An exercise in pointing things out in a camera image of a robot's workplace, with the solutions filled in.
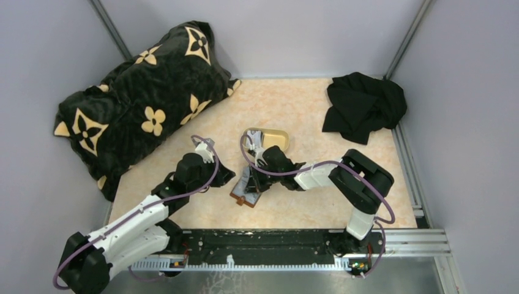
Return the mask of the silver VIP card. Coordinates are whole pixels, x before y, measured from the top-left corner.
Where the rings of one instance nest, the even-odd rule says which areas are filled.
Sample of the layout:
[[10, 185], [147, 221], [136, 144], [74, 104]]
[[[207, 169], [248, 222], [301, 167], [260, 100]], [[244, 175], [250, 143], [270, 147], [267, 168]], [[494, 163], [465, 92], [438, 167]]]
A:
[[255, 149], [262, 146], [263, 133], [260, 130], [248, 130], [246, 132], [246, 146], [248, 149]]

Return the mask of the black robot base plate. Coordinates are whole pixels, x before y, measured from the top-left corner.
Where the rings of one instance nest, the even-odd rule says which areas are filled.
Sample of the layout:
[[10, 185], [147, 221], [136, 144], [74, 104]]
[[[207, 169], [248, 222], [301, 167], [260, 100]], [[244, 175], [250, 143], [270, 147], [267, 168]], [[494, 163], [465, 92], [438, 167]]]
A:
[[162, 252], [187, 258], [189, 265], [222, 265], [232, 256], [237, 265], [331, 265], [348, 254], [378, 254], [380, 232], [362, 241], [344, 229], [185, 230]]

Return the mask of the beige oval tray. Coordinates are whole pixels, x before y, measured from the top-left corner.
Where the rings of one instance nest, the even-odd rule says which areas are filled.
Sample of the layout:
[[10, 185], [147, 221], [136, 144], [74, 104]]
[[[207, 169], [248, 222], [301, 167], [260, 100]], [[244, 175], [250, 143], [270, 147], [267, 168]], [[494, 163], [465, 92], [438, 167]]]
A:
[[[278, 146], [282, 151], [286, 151], [289, 148], [289, 135], [284, 130], [278, 129], [267, 129], [261, 127], [249, 127], [243, 131], [243, 134], [246, 136], [246, 132], [248, 130], [260, 130], [263, 133], [263, 142], [262, 146], [264, 149], [268, 149], [272, 146]], [[246, 137], [242, 140], [242, 144], [246, 146]]]

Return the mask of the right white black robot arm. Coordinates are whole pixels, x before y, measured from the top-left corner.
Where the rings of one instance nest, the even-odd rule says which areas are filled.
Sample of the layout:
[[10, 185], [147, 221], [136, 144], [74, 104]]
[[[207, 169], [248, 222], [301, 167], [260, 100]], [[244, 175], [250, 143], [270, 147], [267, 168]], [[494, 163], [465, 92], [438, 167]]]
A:
[[276, 145], [255, 148], [245, 182], [246, 194], [262, 194], [271, 185], [280, 183], [292, 191], [308, 191], [334, 187], [352, 204], [353, 211], [346, 225], [345, 246], [351, 252], [367, 247], [380, 205], [387, 205], [395, 180], [384, 168], [356, 149], [349, 149], [338, 160], [316, 164], [293, 162]]

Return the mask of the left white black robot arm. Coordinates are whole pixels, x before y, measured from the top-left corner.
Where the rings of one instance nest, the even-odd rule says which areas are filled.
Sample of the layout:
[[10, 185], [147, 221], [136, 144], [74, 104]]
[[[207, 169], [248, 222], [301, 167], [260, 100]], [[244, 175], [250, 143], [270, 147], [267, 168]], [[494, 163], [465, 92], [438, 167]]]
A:
[[185, 255], [183, 230], [171, 219], [190, 196], [222, 187], [236, 176], [217, 156], [187, 153], [151, 193], [114, 222], [84, 235], [76, 232], [65, 246], [53, 276], [59, 290], [101, 293], [121, 271], [161, 252]]

